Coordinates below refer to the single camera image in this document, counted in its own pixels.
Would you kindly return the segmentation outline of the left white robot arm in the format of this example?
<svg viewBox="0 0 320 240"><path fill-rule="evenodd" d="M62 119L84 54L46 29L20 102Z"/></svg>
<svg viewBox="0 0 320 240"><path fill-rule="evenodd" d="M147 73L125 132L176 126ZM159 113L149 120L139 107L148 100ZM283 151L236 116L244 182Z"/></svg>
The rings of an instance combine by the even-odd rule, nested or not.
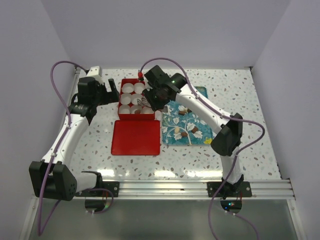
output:
<svg viewBox="0 0 320 240"><path fill-rule="evenodd" d="M112 78L110 91L94 77L82 77L77 83L62 129L50 150L40 161L32 161L29 174L36 197L70 201L82 191L92 196L103 193L102 175L96 171L83 171L74 175L69 169L76 147L97 114L99 106L117 103L120 94Z"/></svg>

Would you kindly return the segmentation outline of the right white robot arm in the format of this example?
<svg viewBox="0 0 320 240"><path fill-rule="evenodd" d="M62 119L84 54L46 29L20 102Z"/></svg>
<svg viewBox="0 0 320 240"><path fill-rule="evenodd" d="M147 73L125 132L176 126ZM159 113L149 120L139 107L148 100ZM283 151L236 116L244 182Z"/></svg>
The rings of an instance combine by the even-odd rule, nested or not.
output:
<svg viewBox="0 0 320 240"><path fill-rule="evenodd" d="M243 135L242 116L219 110L212 102L190 85L185 76L176 73L169 76L158 65L148 72L138 71L138 80L147 81L140 103L153 111L167 111L169 102L176 102L198 115L215 133L211 148L220 155L222 186L217 189L224 198L236 196L241 190L244 175L236 161Z"/></svg>

